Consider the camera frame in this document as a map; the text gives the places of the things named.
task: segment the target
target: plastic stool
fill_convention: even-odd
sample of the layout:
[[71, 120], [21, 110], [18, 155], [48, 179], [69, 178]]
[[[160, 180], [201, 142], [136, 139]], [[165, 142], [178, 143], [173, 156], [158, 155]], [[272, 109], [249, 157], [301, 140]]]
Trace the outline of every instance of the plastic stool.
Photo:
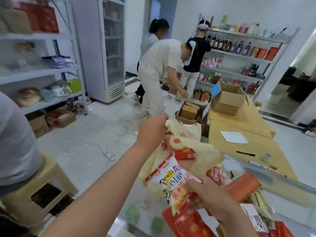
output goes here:
[[[42, 230], [45, 216], [62, 198], [66, 195], [75, 196], [78, 193], [59, 164], [48, 155], [42, 154], [42, 156], [44, 157], [42, 167], [34, 178], [17, 191], [1, 197], [6, 211], [34, 235]], [[31, 196], [47, 183], [57, 187], [61, 193], [43, 209], [31, 200]]]

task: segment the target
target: white pants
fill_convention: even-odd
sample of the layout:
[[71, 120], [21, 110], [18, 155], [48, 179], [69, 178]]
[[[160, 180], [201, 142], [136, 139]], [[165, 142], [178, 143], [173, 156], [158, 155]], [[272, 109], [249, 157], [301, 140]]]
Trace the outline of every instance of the white pants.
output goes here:
[[[182, 75], [180, 78], [180, 83], [183, 87], [185, 87], [187, 85], [186, 91], [189, 95], [189, 98], [191, 98], [193, 95], [195, 84], [196, 84], [196, 81], [197, 81], [199, 75], [200, 75], [199, 72], [192, 73], [192, 72], [187, 72], [185, 70], [183, 70], [183, 72], [182, 72]], [[181, 99], [181, 95], [179, 92], [177, 94], [177, 99], [178, 100]]]
[[142, 118], [146, 116], [149, 103], [152, 112], [150, 116], [156, 117], [163, 113], [163, 99], [160, 82], [159, 80], [150, 77], [141, 66], [139, 66], [138, 71], [139, 79], [145, 90], [140, 117]]

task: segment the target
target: refrigerator glass door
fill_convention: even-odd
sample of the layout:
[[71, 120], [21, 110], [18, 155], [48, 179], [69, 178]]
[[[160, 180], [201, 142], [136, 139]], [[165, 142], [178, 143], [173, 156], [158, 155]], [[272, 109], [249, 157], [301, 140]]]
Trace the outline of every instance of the refrigerator glass door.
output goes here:
[[124, 5], [103, 0], [108, 87], [124, 81]]

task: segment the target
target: white kettle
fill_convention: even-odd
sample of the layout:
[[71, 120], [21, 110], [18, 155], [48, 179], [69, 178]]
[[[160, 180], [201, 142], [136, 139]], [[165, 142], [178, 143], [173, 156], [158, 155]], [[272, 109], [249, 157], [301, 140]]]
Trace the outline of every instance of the white kettle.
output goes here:
[[53, 86], [52, 93], [53, 93], [53, 97], [62, 97], [65, 95], [63, 88], [60, 86]]

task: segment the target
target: display refrigerator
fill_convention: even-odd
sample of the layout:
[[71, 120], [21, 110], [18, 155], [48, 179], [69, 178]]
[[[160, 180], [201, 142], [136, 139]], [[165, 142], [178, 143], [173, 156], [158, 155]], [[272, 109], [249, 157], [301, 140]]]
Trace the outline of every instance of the display refrigerator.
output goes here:
[[110, 103], [125, 93], [125, 1], [72, 0], [88, 95]]

